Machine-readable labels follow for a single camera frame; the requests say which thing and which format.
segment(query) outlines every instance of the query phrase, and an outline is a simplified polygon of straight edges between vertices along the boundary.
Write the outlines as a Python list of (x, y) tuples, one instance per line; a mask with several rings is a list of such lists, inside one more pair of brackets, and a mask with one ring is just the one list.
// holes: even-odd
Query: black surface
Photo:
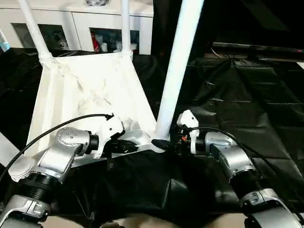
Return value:
[[(165, 71), (153, 56), (135, 55), (133, 63), (157, 116)], [(35, 51), (11, 49), (0, 56), (0, 68), (0, 131), (20, 149), (26, 143), (41, 66)], [(270, 186), (304, 211), (303, 76), (296, 63), (193, 61), (186, 70), (174, 122), (180, 112), (190, 109), (201, 125), (228, 130), (277, 167), (279, 176), (255, 159)], [(106, 171), (105, 162), (71, 170), (53, 214), (87, 227), (131, 212), (200, 227), (214, 214), (240, 211), (237, 200), (211, 157), (145, 151), (114, 159), (112, 171)]]

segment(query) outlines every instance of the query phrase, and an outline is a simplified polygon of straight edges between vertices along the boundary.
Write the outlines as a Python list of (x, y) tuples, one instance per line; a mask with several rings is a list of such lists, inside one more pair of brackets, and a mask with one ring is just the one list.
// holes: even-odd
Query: shelf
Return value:
[[(29, 0), (32, 10), (121, 15), (121, 0), (110, 0), (105, 6), (88, 6), (86, 0)], [(20, 9), (17, 0), (0, 0), (0, 9)], [(153, 0), (130, 0), (130, 15), (153, 17)]]

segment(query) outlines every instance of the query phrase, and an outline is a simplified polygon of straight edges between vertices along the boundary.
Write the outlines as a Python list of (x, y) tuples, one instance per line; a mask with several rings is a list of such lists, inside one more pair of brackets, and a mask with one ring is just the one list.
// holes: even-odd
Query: robotic arm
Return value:
[[(197, 127), (198, 121), (187, 110), (180, 115), (177, 124), (190, 128)], [(198, 134), (199, 132), (194, 134), (195, 141)], [(196, 143), (192, 140), (191, 132), (189, 135), (190, 144)], [(181, 141), (187, 142), (188, 134), (184, 133), (183, 137)], [(204, 144), (206, 152), (221, 163), (239, 198), (242, 211), (247, 216), (246, 228), (302, 228), (299, 218), (283, 203), (234, 140), (219, 132), (208, 132)], [(191, 153), (197, 154), (193, 148), (195, 147), (190, 145)]]
[(0, 215), (0, 228), (40, 228), (51, 211), (56, 189), (65, 180), (75, 157), (94, 151), (94, 158), (102, 155), (111, 136), (124, 132), (120, 120), (112, 117), (100, 135), (71, 127), (60, 129), (54, 144), (34, 156), (17, 162), (9, 170), (19, 181), (20, 193), (14, 195)]

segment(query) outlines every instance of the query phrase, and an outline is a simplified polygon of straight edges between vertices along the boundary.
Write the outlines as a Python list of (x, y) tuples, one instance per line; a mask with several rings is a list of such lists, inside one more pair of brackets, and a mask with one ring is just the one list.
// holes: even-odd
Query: black tablecloth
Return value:
[[(135, 55), (133, 64), (157, 117), (166, 72), (153, 56)], [(0, 132), (19, 149), (26, 143), (41, 70), (36, 50), (12, 48), (0, 56)], [(197, 59), (188, 63), (174, 122), (190, 109), (201, 125), (227, 130), (257, 150), (279, 169), (279, 176), (255, 158), (260, 172), (280, 196), (304, 211), (303, 82), (296, 63)], [(143, 212), (199, 227), (214, 214), (240, 211), (221, 166), (211, 157), (144, 151), (115, 159), (113, 171), (105, 165), (72, 169), (53, 214), (98, 226)], [(2, 195), (6, 189), (1, 187)]]

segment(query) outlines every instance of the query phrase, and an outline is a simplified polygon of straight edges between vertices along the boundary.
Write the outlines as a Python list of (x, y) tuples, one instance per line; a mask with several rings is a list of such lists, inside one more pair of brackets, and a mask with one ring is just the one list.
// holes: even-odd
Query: glass cabinet door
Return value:
[[(94, 51), (113, 53), (122, 50), (122, 32), (120, 29), (90, 28)], [(131, 49), (139, 52), (139, 31), (131, 31)]]
[[(35, 48), (33, 39), (25, 23), (12, 23), (24, 48)], [(69, 50), (67, 39), (61, 25), (38, 24), (48, 49)]]

